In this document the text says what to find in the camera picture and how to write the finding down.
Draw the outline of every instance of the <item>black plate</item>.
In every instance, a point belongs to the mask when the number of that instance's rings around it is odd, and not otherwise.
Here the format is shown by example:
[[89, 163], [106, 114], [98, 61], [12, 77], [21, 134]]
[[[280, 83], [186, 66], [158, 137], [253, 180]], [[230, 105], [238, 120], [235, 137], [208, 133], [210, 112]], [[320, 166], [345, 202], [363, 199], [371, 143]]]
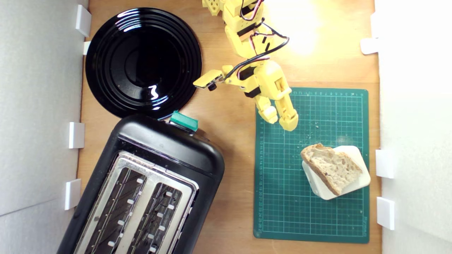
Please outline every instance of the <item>black plate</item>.
[[99, 103], [123, 118], [162, 119], [192, 97], [201, 75], [201, 50], [179, 17], [154, 8], [122, 12], [94, 35], [86, 78]]

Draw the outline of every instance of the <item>small white square plate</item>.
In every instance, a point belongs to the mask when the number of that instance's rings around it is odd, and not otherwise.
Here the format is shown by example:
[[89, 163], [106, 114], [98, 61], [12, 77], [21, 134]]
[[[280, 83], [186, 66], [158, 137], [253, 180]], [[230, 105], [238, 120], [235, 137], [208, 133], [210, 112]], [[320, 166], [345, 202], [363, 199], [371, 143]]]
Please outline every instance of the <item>small white square plate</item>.
[[[333, 150], [335, 150], [336, 152], [346, 153], [348, 156], [350, 156], [353, 162], [356, 163], [356, 165], [358, 165], [359, 168], [363, 171], [361, 176], [356, 181], [354, 181], [353, 183], [351, 183], [349, 186], [345, 187], [342, 190], [341, 196], [352, 191], [355, 191], [357, 189], [366, 187], [370, 184], [369, 171], [367, 170], [366, 163], [364, 163], [364, 159], [356, 146], [338, 146], [336, 148], [333, 148]], [[302, 167], [305, 171], [306, 177], [308, 178], [309, 185], [311, 186], [311, 189], [315, 195], [321, 197], [324, 200], [330, 200], [338, 197], [334, 195], [328, 189], [328, 187], [326, 187], [326, 185], [323, 183], [320, 177], [314, 171], [312, 171], [309, 165], [304, 161], [302, 163]]]

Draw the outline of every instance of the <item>wooden surface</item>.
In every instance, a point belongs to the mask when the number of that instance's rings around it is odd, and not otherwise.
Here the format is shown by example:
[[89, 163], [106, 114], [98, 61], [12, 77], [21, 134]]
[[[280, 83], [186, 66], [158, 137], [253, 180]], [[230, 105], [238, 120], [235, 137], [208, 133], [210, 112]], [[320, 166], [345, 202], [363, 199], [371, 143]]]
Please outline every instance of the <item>wooden surface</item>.
[[[266, 22], [291, 37], [273, 57], [290, 86], [359, 88], [369, 91], [370, 122], [370, 242], [337, 244], [263, 240], [253, 237], [254, 104], [235, 87], [214, 92], [197, 90], [182, 113], [199, 120], [207, 137], [221, 147], [226, 168], [223, 181], [204, 223], [196, 254], [348, 254], [381, 253], [381, 227], [376, 222], [375, 176], [379, 147], [379, 78], [376, 55], [363, 56], [359, 41], [370, 36], [372, 0], [267, 0]], [[91, 36], [110, 17], [136, 7], [156, 7], [184, 19], [201, 44], [203, 72], [242, 61], [231, 53], [221, 17], [212, 17], [201, 0], [90, 0]], [[92, 96], [84, 75], [81, 121], [86, 124], [78, 177], [85, 188], [106, 140], [118, 122]]]

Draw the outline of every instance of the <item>green cutting mat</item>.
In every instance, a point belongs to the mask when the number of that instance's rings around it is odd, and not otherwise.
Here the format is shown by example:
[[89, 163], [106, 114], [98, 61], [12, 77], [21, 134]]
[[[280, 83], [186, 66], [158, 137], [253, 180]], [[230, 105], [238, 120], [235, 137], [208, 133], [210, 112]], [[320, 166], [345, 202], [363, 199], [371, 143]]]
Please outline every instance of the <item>green cutting mat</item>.
[[292, 132], [256, 112], [255, 237], [368, 243], [369, 187], [325, 201], [312, 192], [300, 157], [318, 142], [353, 145], [369, 168], [368, 92], [293, 88], [291, 99], [299, 114]]

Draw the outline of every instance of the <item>toaster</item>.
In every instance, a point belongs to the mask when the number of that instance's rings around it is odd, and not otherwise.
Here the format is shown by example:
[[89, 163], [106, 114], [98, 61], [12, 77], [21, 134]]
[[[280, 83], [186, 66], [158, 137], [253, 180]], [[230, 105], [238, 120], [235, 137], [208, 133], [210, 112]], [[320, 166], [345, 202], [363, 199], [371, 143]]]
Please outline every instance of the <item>toaster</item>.
[[192, 253], [224, 172], [196, 129], [178, 112], [168, 122], [120, 120], [57, 253]]

